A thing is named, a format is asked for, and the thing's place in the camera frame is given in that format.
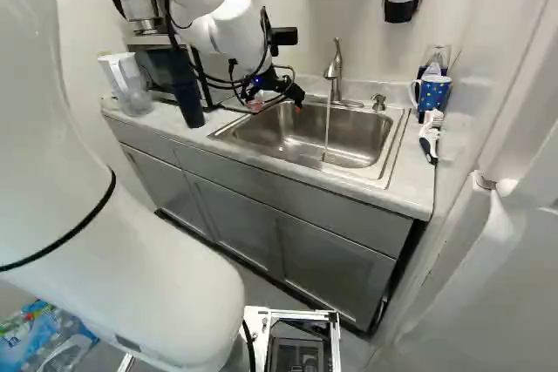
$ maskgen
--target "gray countertop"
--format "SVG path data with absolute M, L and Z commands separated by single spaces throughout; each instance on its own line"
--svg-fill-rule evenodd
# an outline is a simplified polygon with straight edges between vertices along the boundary
M 369 98 L 370 92 L 381 91 L 387 96 L 387 103 L 395 106 L 410 107 L 405 102 L 406 86 L 396 84 L 374 84 L 359 82 L 351 89 L 352 95 L 346 95 L 359 100 Z M 308 83 L 304 86 L 307 92 L 323 91 Z M 202 128 L 187 127 L 180 109 L 174 105 L 161 102 L 154 104 L 154 110 L 146 116 L 132 118 L 120 111 L 104 109 L 103 113 L 109 118 L 115 118 L 130 125 L 137 125 L 154 130 L 158 134 L 180 143 L 192 145 L 208 152 L 214 152 L 223 157 L 234 159 L 242 163 L 281 174 L 282 176 L 301 181 L 338 193 L 354 200 L 360 200 L 374 206 L 379 206 L 396 213 L 427 221 L 432 215 L 434 205 L 434 177 L 435 168 L 427 163 L 420 148 L 418 133 L 420 125 L 417 118 L 411 114 L 405 133 L 401 141 L 397 160 L 393 168 L 391 182 L 386 189 L 367 186 L 354 180 L 331 176 L 315 169 L 275 159 L 258 152 L 230 145 L 219 140 L 209 139 L 208 135 L 217 131 L 230 122 L 245 114 L 225 109 L 217 109 L 206 113 L 206 124 Z

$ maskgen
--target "floor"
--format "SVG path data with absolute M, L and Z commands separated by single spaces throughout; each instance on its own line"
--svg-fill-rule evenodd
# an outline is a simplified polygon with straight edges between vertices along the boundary
M 285 294 L 260 276 L 231 261 L 238 268 L 246 289 L 248 305 L 278 309 L 308 309 L 300 301 Z M 371 353 L 370 338 L 354 335 L 347 330 L 341 334 L 341 366 L 343 372 L 360 372 L 364 369 Z M 79 365 L 77 372 L 116 372 L 123 352 L 101 342 Z M 144 362 L 136 362 L 132 372 L 160 372 Z

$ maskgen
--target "sink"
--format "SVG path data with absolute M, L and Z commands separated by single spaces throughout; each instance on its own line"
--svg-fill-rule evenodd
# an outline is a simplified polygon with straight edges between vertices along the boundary
M 302 110 L 292 101 L 281 102 L 209 137 L 323 172 L 375 180 L 384 174 L 391 149 L 397 152 L 398 144 L 393 143 L 404 114 L 404 109 L 393 107 L 375 112 L 332 105 L 325 161 L 327 105 L 320 102 L 305 102 Z

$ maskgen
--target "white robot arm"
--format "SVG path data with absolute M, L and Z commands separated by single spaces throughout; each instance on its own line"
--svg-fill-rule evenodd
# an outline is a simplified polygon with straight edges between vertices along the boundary
M 252 0 L 173 0 L 169 9 L 171 30 L 182 40 L 200 51 L 236 59 L 245 71 L 258 75 L 250 80 L 257 90 L 278 91 L 302 106 L 304 91 L 276 74 L 268 46 L 272 36 L 267 31 L 272 30 Z
M 194 21 L 185 39 L 249 70 L 262 60 L 251 0 L 175 2 L 177 18 Z M 0 279 L 165 371 L 233 369 L 235 356 L 246 366 L 235 349 L 239 274 L 134 200 L 82 142 L 65 99 L 56 0 L 0 0 L 0 33 Z

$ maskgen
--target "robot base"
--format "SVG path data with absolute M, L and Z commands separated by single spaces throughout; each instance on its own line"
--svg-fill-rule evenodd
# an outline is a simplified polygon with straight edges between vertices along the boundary
M 248 306 L 244 308 L 244 321 L 254 345 L 255 371 L 249 371 L 246 335 L 241 328 L 239 340 L 243 344 L 235 344 L 222 372 L 341 372 L 341 328 L 336 311 Z M 273 328 L 278 323 L 297 330 L 297 336 L 274 335 Z M 132 355 L 126 355 L 118 372 L 131 370 L 134 361 Z

